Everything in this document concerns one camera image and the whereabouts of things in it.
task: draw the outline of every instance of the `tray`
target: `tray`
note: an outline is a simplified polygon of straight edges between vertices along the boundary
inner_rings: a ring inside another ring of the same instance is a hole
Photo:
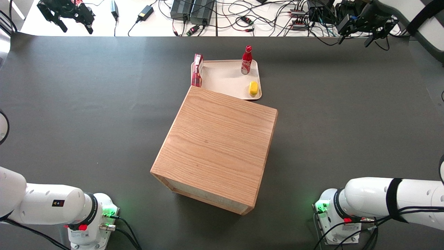
[[[261,81],[259,79],[258,63],[251,62],[248,75],[241,73],[242,60],[215,60],[203,61],[201,72],[202,88],[243,100],[257,100],[262,96]],[[194,62],[191,64],[193,75]],[[251,81],[259,85],[258,94],[251,96],[248,87]]]

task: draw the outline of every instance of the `dark gray tabletop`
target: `dark gray tabletop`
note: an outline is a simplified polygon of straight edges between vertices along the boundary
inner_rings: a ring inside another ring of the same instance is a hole
[[[385,52],[360,39],[328,47],[301,37],[18,34],[0,71],[0,108],[12,126],[0,165],[30,183],[107,193],[145,250],[310,250],[311,204],[323,190],[355,177],[439,179],[444,125],[408,44],[390,43]],[[172,193],[149,171],[194,53],[239,59],[248,44],[261,76],[257,103],[279,117],[256,208],[240,217]],[[58,238],[56,226],[34,227]],[[55,249],[12,226],[0,225],[0,235],[2,250]],[[387,222],[376,249],[442,246],[442,231]],[[131,248],[119,234],[108,247]]]

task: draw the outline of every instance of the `red bottle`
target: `red bottle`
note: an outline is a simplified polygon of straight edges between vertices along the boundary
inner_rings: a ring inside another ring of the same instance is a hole
[[[242,74],[246,75],[246,74],[250,73],[252,60],[253,60],[253,56],[251,55],[251,46],[248,45],[245,48],[244,55],[242,56],[242,67],[241,67]]]

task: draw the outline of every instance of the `yellow object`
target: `yellow object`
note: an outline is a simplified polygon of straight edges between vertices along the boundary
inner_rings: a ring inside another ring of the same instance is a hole
[[[250,86],[248,88],[248,92],[250,93],[251,96],[255,96],[258,94],[259,92],[259,85],[257,82],[252,81],[250,82]]]

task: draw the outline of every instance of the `wooden box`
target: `wooden box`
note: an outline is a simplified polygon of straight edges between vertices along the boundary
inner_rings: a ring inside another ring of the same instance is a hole
[[[178,194],[245,215],[256,204],[277,113],[191,86],[150,172]]]

